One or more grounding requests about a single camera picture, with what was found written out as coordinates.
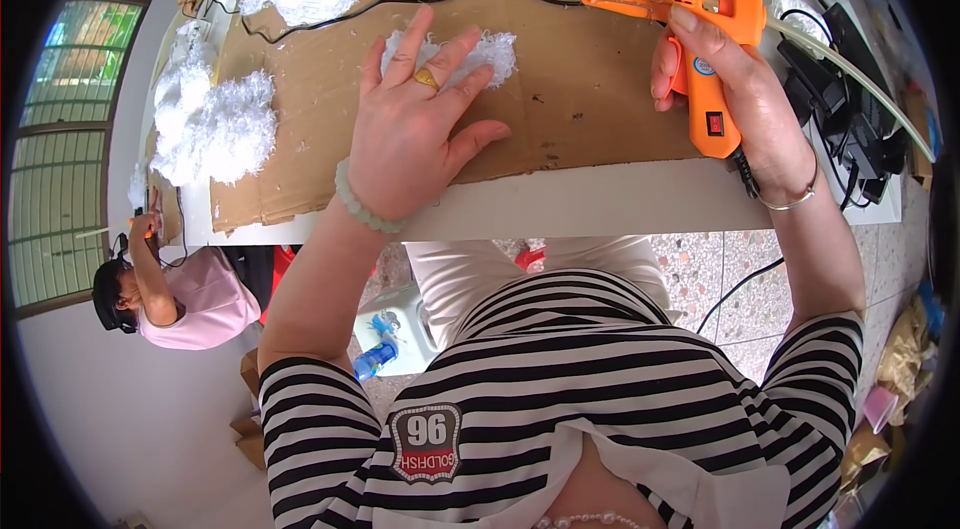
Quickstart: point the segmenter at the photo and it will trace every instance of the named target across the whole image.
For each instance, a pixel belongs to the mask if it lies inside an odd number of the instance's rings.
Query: gold ring
[[[433,78],[433,73],[431,73],[426,68],[421,68],[414,74],[414,80],[418,83],[423,83],[424,85],[429,85],[437,91],[440,90],[440,86],[437,84],[437,79]]]

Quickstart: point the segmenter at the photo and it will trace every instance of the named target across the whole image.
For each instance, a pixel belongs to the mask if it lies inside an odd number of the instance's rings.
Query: black and white stripes
[[[341,369],[305,358],[271,365],[260,392],[276,524],[365,527],[374,509],[446,522],[496,514],[545,488],[556,427],[585,419],[615,443],[667,451],[715,475],[783,465],[782,526],[816,526],[836,499],[854,422],[861,326],[844,314],[796,329],[761,389],[715,345],[667,326],[632,283],[600,271],[524,278],[477,305],[390,408],[454,405],[452,479],[398,475],[396,427],[375,419]],[[434,432],[438,443],[446,430]],[[694,526],[642,483],[668,528]]]

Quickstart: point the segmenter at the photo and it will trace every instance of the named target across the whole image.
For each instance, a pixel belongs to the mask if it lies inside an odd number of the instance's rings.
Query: silver bangle
[[[766,199],[763,199],[763,197],[760,194],[756,194],[756,198],[759,199],[763,205],[765,205],[767,208],[770,208],[771,210],[778,210],[778,211],[790,210],[792,208],[796,208],[800,204],[804,203],[805,201],[813,197],[814,195],[813,186],[817,184],[817,177],[820,176],[820,156],[817,155],[817,151],[814,150],[813,146],[810,146],[810,150],[813,151],[813,164],[814,164],[813,180],[810,181],[810,186],[806,188],[807,192],[803,194],[803,197],[798,199],[797,201],[791,201],[790,203],[786,203],[784,205],[778,205],[775,203],[770,203]]]
[[[403,221],[387,221],[381,219],[357,201],[354,192],[351,191],[350,184],[347,182],[347,170],[350,167],[350,163],[351,159],[349,156],[341,160],[337,164],[337,174],[333,178],[333,182],[337,186],[337,195],[340,196],[343,205],[346,206],[346,210],[353,214],[358,221],[366,224],[366,226],[375,231],[399,233],[403,228]]]

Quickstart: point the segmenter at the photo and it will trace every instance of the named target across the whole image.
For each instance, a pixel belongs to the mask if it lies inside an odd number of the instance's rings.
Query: woman's left hand
[[[435,201],[464,164],[487,144],[510,135],[499,121],[479,121],[450,139],[450,130],[494,75],[488,64],[450,89],[414,81],[417,55],[433,19],[423,6],[407,27],[381,77],[385,42],[378,37],[361,68],[360,107],[353,128],[347,181],[371,213],[399,221]],[[423,66],[440,88],[480,40],[471,28],[439,49]]]

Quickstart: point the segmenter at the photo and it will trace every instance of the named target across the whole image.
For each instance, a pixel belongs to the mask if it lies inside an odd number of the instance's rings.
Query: glue gun trigger
[[[684,60],[684,46],[680,44],[676,37],[667,37],[666,40],[677,49],[677,72],[670,78],[668,91],[676,91],[684,96],[688,95],[687,62]]]

